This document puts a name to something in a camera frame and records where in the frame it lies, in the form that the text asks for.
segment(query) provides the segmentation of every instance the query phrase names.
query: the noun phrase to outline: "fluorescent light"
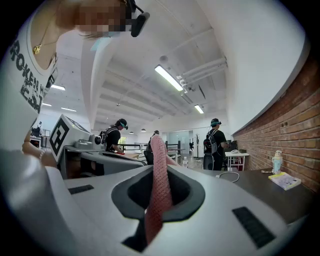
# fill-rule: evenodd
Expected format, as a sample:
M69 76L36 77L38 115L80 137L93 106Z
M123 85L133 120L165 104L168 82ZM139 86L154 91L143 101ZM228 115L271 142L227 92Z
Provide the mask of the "fluorescent light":
M199 105L195 105L194 106L196 108L196 110L198 110L200 112L200 114L203 114L204 112L202 111L201 107L199 107Z
M76 110L73 110L73 109L69 109L69 108L65 108L65 107L62 107L63 110L69 110L69 111L73 111L73 112L77 112Z
M167 80L170 84L173 85L179 92L183 90L180 84L167 72L164 68L158 65L155 69L165 80Z
M66 88L64 88L63 86L59 86L59 85L51 85L51 88L55 88L55 89L59 89L59 90L62 90L62 91L65 91Z

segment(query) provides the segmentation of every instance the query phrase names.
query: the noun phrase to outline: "pendant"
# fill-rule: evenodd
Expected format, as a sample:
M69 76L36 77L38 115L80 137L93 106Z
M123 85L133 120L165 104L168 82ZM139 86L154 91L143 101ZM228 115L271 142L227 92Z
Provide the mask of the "pendant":
M40 52L42 44L39 44L33 48L33 54L38 54Z

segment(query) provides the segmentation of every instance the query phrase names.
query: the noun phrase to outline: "black pants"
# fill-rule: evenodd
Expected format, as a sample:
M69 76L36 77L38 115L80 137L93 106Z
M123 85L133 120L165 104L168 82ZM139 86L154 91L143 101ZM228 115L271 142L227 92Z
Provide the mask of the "black pants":
M217 152L213 154L213 158L214 158L213 170L221 171L224 158L220 156Z

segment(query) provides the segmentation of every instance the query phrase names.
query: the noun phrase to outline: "black rectangular slot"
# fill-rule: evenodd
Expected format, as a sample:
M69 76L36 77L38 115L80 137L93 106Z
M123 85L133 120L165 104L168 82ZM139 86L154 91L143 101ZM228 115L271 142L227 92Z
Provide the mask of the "black rectangular slot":
M69 188L69 192L71 195L73 194L78 194L78 193L81 193L81 192L85 192L85 191L88 191L88 190L93 190L94 187L91 186L91 185L84 185L84 186L77 186L77 187L73 187L73 188Z
M232 211L257 248L265 246L276 238L247 207L233 209Z

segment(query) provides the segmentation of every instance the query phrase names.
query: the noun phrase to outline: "pink towel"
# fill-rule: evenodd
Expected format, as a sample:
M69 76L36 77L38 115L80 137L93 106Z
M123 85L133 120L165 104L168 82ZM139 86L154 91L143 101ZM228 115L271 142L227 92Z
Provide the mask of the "pink towel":
M167 155L166 145L159 135L152 137L151 147L153 151L153 185L150 203L144 219L148 244L162 228L163 213L173 206L167 164L178 165Z

